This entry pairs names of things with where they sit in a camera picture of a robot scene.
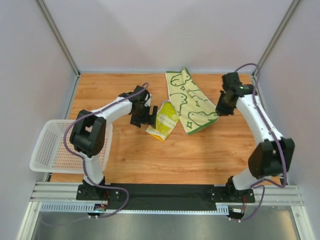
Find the lime yellow towel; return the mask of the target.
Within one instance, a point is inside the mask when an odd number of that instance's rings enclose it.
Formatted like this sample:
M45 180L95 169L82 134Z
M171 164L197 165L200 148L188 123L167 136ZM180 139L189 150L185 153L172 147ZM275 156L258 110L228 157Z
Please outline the lime yellow towel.
M160 141L165 141L179 121L179 117L169 100L162 103L156 114L156 127L149 126L146 132Z

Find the green dinosaur pattern towel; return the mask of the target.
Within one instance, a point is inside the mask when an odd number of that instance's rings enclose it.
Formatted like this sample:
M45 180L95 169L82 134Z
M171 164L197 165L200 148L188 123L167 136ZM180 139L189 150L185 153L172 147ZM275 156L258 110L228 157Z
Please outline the green dinosaur pattern towel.
M167 71L168 99L188 135L193 135L214 124L219 116L216 106L192 79L187 68Z

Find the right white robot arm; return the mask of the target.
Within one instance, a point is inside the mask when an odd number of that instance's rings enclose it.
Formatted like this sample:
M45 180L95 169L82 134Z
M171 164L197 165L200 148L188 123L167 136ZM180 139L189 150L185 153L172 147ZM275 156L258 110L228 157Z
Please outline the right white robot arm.
M228 178L226 197L231 201L247 198L252 188L263 182L274 183L272 177L284 179L290 169L295 142L286 138L272 124L261 106L256 87L243 84L239 74L229 72L222 76L222 88L216 106L219 116L229 116L238 109L246 120L256 143L248 158L248 166L241 173Z

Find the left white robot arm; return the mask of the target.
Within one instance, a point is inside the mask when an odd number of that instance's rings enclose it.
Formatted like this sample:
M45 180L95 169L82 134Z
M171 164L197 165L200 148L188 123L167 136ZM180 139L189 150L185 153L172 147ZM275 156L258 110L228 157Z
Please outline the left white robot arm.
M136 127L156 127L157 106L151 106L149 84L137 85L131 92L120 94L111 103L92 111L81 110L76 120L67 128L63 144L67 151L82 160L84 178L78 186L76 199L107 200L111 190L120 187L107 186L100 167L100 154L105 145L106 130L119 118L130 115L130 124Z

